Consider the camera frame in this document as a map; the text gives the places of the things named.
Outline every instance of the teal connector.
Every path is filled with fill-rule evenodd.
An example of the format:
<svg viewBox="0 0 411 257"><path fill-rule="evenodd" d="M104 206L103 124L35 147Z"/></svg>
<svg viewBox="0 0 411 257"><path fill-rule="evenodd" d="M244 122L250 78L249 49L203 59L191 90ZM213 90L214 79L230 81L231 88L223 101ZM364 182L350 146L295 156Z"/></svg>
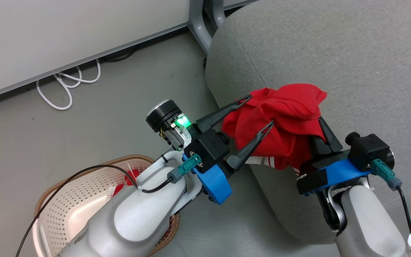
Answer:
<svg viewBox="0 0 411 257"><path fill-rule="evenodd" d="M401 180L396 177L394 171L390 169L382 160L373 160L370 164L370 170L372 170L374 175L377 175L385 180L391 190L395 191L397 190L397 187L402 186Z"/></svg>
<svg viewBox="0 0 411 257"><path fill-rule="evenodd" d="M172 178L172 183L177 183L185 174L188 173L188 171L191 171L194 167L196 167L198 164L202 162L201 157L199 155L194 154L191 156L188 160L186 160L184 163L182 163L180 166L177 168L171 170L168 173L168 178Z"/></svg>

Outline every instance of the white plastic basket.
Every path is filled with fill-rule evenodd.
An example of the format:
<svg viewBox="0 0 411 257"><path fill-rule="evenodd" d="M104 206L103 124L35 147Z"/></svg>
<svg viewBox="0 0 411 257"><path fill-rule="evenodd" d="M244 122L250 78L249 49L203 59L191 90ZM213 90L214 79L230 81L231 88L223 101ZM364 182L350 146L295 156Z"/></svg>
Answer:
<svg viewBox="0 0 411 257"><path fill-rule="evenodd" d="M130 165L133 170L142 172L152 163L153 160L147 156L133 155L105 164L116 165L127 171ZM66 184L34 223L33 241L37 255L39 257L56 256L109 200L109 187L124 182L125 176L120 171L113 168L99 168ZM44 193L37 204L36 213L61 183L59 182ZM177 228L178 217L173 217L169 231L163 237L164 241L158 243L162 244L161 248L170 242Z"/></svg>

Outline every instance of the glowing green led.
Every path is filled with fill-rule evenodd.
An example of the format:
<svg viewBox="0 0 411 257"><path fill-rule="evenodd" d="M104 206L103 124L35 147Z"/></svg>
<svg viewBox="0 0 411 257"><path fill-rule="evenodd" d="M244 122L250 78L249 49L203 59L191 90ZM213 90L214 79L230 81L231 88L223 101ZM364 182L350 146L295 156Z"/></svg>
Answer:
<svg viewBox="0 0 411 257"><path fill-rule="evenodd" d="M178 127L189 127L191 122L186 116L181 116L174 122Z"/></svg>

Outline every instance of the gray metal table leg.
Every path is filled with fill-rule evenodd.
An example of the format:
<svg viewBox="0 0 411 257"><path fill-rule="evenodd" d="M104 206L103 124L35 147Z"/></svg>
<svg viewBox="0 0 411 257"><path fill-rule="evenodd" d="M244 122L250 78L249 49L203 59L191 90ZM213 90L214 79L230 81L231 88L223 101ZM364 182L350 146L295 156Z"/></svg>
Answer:
<svg viewBox="0 0 411 257"><path fill-rule="evenodd" d="M223 6L224 0L205 0L205 12L212 21L215 29L218 29L225 22L225 8Z"/></svg>
<svg viewBox="0 0 411 257"><path fill-rule="evenodd" d="M204 0L189 0L189 22L188 27L198 40L205 53L209 53L212 36L204 25L202 11L204 10Z"/></svg>

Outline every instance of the gray fabric sofa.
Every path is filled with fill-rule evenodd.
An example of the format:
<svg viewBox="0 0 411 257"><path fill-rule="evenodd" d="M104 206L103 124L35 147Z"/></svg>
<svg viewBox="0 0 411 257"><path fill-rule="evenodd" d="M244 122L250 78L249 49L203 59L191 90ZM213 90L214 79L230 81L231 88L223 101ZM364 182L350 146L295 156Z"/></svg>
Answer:
<svg viewBox="0 0 411 257"><path fill-rule="evenodd" d="M223 106L252 90L312 83L336 136L377 134L396 156L411 207L411 1L260 0L233 13L213 38L207 83ZM282 225L308 244L332 243L318 199L297 193L296 175L251 166ZM408 235L397 192L371 186Z"/></svg>

